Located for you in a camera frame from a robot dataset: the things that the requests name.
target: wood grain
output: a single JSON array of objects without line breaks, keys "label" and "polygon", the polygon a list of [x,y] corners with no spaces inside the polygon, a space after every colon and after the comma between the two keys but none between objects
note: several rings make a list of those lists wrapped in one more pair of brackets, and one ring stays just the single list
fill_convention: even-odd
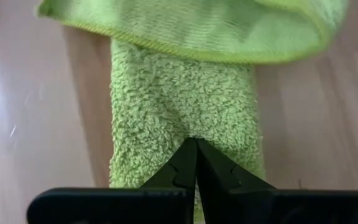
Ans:
[{"label": "wood grain", "polygon": [[358,1],[326,52],[260,66],[257,79],[268,180],[358,189]]},{"label": "wood grain", "polygon": [[[51,187],[108,184],[109,39],[0,0],[0,223]],[[257,67],[268,181],[358,189],[358,1],[327,51]]]}]

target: folded towel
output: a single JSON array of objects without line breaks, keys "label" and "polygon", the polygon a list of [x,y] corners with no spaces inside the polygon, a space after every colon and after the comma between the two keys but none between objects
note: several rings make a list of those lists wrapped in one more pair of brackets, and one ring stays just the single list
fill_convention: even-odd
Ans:
[{"label": "folded towel", "polygon": [[[346,6],[347,0],[45,0],[39,15],[114,37],[111,187],[138,187],[187,137],[206,139],[263,177],[250,63],[324,48]],[[199,197],[195,203],[200,220]]]}]

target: wooden floor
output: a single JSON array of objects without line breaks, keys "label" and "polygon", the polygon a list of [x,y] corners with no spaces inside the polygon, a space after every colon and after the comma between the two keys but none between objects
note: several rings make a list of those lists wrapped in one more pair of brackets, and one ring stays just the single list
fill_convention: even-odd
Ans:
[{"label": "wooden floor", "polygon": [[[51,187],[108,184],[109,40],[36,19],[37,3],[0,0],[0,223]],[[327,52],[257,78],[268,181],[358,189],[358,1]]]}]

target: green fabric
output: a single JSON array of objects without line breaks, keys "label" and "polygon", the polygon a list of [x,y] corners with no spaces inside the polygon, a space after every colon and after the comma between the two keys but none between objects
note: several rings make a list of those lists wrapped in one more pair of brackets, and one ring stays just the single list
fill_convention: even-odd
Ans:
[{"label": "green fabric", "polygon": [[[111,187],[139,187],[187,137],[205,138],[263,178],[250,63],[324,48],[346,6],[347,0],[44,0],[39,15],[114,37]],[[201,220],[199,196],[195,203]]]},{"label": "green fabric", "polygon": [[264,176],[251,66],[178,59],[117,40],[111,48],[112,187],[142,185],[189,136]]},{"label": "green fabric", "polygon": [[45,0],[41,16],[161,52],[282,62],[327,45],[347,0]]}]

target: green towel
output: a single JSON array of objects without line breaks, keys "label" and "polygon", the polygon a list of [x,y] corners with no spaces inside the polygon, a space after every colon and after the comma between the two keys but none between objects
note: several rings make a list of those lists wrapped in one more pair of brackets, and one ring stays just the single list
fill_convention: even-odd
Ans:
[{"label": "green towel", "polygon": [[[114,37],[111,187],[138,187],[187,137],[264,176],[250,63],[323,49],[347,0],[45,0],[39,15]],[[195,219],[202,219],[199,196]]]}]

